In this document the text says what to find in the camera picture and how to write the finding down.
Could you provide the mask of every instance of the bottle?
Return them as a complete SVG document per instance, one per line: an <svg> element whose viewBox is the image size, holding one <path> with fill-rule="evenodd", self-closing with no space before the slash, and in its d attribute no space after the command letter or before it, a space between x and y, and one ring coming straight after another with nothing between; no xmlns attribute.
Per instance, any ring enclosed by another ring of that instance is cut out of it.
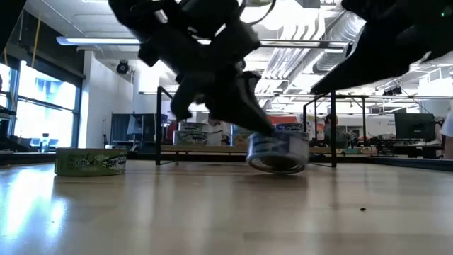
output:
<svg viewBox="0 0 453 255"><path fill-rule="evenodd" d="M40 152L46 153L49 152L49 134L43 133L40 141Z"/></svg>

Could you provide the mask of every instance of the ceiling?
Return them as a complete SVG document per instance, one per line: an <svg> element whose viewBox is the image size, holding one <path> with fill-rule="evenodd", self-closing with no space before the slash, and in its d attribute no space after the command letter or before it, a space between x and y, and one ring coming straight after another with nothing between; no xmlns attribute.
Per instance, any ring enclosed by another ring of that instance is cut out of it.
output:
<svg viewBox="0 0 453 255"><path fill-rule="evenodd" d="M353 41L364 21L352 13L344 12L338 0L335 0L336 4L332 4L333 1L326 2L330 4L316 10L302 8L295 0L278 0L274 11L254 29L260 39ZM106 0L28 0L25 8L67 37L132 37L117 22ZM247 8L243 20L252 21L261 17L266 8ZM106 66L114 69L120 59L136 59L138 47L102 46L91 50L96 51L96 57ZM246 63L247 69L258 70L263 75L264 80L257 85L257 93L306 94L314 83L344 58L342 51L260 48L247 56ZM384 89L398 84L409 94L419 94L419 79L429 76L429 80L434 81L449 77L449 68L452 66L453 56L428 64L414 64L408 74L397 79L379 81L341 93L374 93L381 96ZM174 89L174 78L174 74L168 70L162 75L161 85ZM271 98L259 99L260 104L267 108L281 104ZM297 100L291 98L287 103L297 103Z"/></svg>

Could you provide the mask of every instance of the cable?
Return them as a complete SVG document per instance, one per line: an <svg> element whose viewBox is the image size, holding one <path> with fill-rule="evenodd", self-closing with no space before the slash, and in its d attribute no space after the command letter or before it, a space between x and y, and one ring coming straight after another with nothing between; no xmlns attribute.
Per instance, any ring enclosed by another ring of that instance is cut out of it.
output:
<svg viewBox="0 0 453 255"><path fill-rule="evenodd" d="M246 2L247 2L247 0L242 0L242 3L241 3L241 5L240 5L240 7L239 7L239 10L238 10L238 15L239 15L239 16L242 15L243 10L246 8L246 5L247 5ZM264 14L263 17L259 18L259 19L256 20L256 21L247 22L246 24L249 24L249 25L253 26L253 25L256 25L256 24L260 23L261 21L263 21L263 20L269 15L269 13L270 13L271 11L273 11L276 2L277 2L277 0L272 0L272 3L270 3L270 6L269 6L268 11L266 11L266 13Z"/></svg>
<svg viewBox="0 0 453 255"><path fill-rule="evenodd" d="M418 102L417 100L415 100L413 97L411 97L411 95L409 95L409 93L407 93L402 87L401 85L398 84L398 82L396 82L396 80L392 79L391 80L392 82L395 83L395 85L399 86L401 91L404 92L407 96L410 97L410 99L412 99L415 103L417 103L423 110L425 110L427 113L429 114L432 114L430 111L428 111L424 106L422 106L422 104L420 102Z"/></svg>
<svg viewBox="0 0 453 255"><path fill-rule="evenodd" d="M40 28L41 28L41 15L38 18L38 26L36 28L35 46L33 47L33 56L32 56L32 59L31 59L31 68L33 68L35 66L36 49L38 48L38 39L39 39L39 34L40 34Z"/></svg>

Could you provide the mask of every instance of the window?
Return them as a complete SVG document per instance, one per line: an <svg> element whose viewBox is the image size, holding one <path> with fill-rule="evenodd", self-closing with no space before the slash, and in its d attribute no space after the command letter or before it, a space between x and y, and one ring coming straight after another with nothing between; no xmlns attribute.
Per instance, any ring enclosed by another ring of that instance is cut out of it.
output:
<svg viewBox="0 0 453 255"><path fill-rule="evenodd" d="M19 96L73 110L76 102L76 87L36 71L28 67L26 62L21 62Z"/></svg>
<svg viewBox="0 0 453 255"><path fill-rule="evenodd" d="M31 138L30 145L39 146L43 133L48 133L51 147L70 147L73 113L19 101L14 135Z"/></svg>
<svg viewBox="0 0 453 255"><path fill-rule="evenodd" d="M1 85L1 91L3 92L8 92L9 91L9 83L10 83L10 80L11 80L11 68L9 68L8 66L4 65L4 64L0 64L0 75L1 75L1 79L3 80L3 84Z"/></svg>

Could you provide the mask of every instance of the wooden floor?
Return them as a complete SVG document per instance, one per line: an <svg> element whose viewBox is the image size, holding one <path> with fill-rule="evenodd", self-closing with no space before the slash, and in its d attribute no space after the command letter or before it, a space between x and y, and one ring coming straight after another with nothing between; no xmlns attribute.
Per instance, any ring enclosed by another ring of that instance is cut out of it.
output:
<svg viewBox="0 0 453 255"><path fill-rule="evenodd" d="M450 255L453 174L150 161L98 178L0 169L0 254Z"/></svg>

